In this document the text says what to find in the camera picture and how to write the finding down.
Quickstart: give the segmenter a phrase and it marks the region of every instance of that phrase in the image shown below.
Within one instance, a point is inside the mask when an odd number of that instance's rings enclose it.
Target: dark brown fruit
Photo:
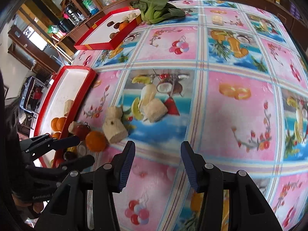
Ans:
[[[112,39],[113,37],[115,37],[115,35],[116,35],[115,33],[111,33],[110,36],[109,36],[110,39]]]
[[[108,22],[108,23],[107,23],[107,27],[110,27],[110,26],[112,26],[113,24],[114,24],[114,21]]]
[[[114,26],[113,26],[115,29],[118,29],[119,27],[120,27],[120,23],[119,22],[117,22],[116,24],[114,24]]]

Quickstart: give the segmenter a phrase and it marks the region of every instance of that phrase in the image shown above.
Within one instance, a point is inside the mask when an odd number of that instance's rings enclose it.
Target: table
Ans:
[[[127,186],[114,195],[121,228],[190,230],[198,221],[202,196],[190,188],[179,151],[188,140],[221,170],[247,171],[290,229],[308,205],[308,73],[300,54],[279,19],[261,9],[218,0],[172,4],[185,19],[142,23],[116,50],[81,51],[73,62],[98,73],[77,121],[101,130],[107,107],[122,106],[129,131],[95,154],[91,169],[127,140],[136,144]],[[132,107],[149,93],[169,109],[156,123],[138,120]],[[91,200],[90,193],[89,223]],[[137,203],[148,220],[132,216]],[[228,192],[224,207],[227,230]]]

